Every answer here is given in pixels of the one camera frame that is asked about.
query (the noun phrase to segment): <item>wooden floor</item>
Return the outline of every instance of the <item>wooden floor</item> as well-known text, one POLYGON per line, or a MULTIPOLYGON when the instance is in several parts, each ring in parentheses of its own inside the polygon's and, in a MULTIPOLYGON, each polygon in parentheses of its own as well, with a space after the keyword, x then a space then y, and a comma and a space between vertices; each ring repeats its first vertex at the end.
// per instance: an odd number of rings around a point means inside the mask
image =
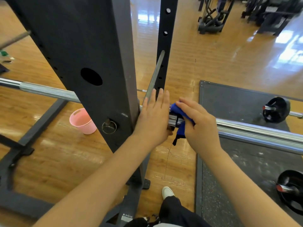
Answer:
MULTIPOLYGON (((171 103, 179 96, 198 100, 199 81, 303 98, 303 17, 293 19, 279 37, 256 34, 258 29, 240 18, 244 4, 236 3, 223 32, 200 35, 198 0, 179 0, 165 88, 171 103)), ((137 87, 146 89, 152 76, 157 48, 160 0, 131 0, 137 87)), ((23 26, 9 6, 0 1, 0 41, 22 33, 23 26)), ((8 47, 16 60, 7 65, 6 78, 64 88, 30 37, 8 47)), ((0 87, 0 133, 14 140, 51 106, 54 99, 0 87)), ((68 103, 34 144, 35 152, 18 162, 15 190, 58 202, 106 161, 111 151, 98 131, 82 135, 69 124, 70 114, 82 106, 68 103)), ((292 110, 303 105, 292 102, 292 110)), ((287 118, 293 132, 303 133, 303 120, 287 118)), ((190 210, 194 209, 196 154, 186 140, 172 146, 173 137, 151 154, 138 216, 158 213, 161 188, 170 186, 190 210)), ((0 146, 0 158, 8 148, 0 146)), ((126 193, 125 187, 115 203, 126 193)), ((30 226, 35 220, 0 210, 1 226, 30 226)))

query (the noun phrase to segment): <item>forearm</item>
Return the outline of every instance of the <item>forearm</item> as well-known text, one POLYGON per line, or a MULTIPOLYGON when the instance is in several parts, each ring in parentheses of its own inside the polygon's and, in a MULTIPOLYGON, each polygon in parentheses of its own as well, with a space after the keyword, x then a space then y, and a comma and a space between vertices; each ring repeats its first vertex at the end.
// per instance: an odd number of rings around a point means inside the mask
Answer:
POLYGON ((203 160, 227 194, 245 227, 300 227, 234 163, 225 151, 216 150, 215 157, 203 160))
POLYGON ((97 227, 109 206, 152 146, 134 136, 96 172, 58 202, 35 227, 97 227))

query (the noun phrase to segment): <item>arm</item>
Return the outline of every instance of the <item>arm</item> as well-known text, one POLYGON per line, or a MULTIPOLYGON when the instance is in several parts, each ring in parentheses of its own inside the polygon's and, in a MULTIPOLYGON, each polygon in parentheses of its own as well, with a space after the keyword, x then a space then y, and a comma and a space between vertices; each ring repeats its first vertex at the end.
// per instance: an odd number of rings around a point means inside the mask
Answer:
POLYGON ((185 119, 185 136, 232 202, 245 227, 300 227, 233 162, 221 148, 216 118, 198 103, 176 103, 196 123, 185 119))
POLYGON ((171 131, 169 92, 156 90, 143 102, 134 133, 96 172, 58 202, 34 227, 97 227, 115 197, 149 152, 164 142, 171 131))

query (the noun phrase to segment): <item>black pants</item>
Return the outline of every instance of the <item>black pants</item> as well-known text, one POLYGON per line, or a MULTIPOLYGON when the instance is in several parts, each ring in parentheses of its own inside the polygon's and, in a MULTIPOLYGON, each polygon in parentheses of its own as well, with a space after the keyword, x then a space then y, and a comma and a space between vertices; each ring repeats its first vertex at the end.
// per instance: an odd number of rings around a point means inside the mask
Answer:
POLYGON ((149 223, 144 218, 136 218, 125 225, 125 227, 147 227, 159 223, 179 225, 182 227, 211 227, 203 218, 196 213, 189 211, 181 205, 175 196, 165 198, 161 205, 159 218, 153 223, 149 223))

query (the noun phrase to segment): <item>hand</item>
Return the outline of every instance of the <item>hand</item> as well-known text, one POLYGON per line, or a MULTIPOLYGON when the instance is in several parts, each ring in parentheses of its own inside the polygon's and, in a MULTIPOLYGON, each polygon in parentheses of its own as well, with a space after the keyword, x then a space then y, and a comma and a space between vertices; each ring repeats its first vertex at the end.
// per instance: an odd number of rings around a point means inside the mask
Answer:
POLYGON ((156 89, 153 89, 149 103, 145 98, 133 135, 145 140, 152 149, 167 140, 172 131, 169 123, 169 91, 159 90, 156 101, 156 89))
POLYGON ((176 102, 193 121, 185 119, 185 137, 188 143, 202 158, 213 156, 217 151, 222 150, 217 130, 216 118, 209 114, 200 104, 180 97, 176 102))

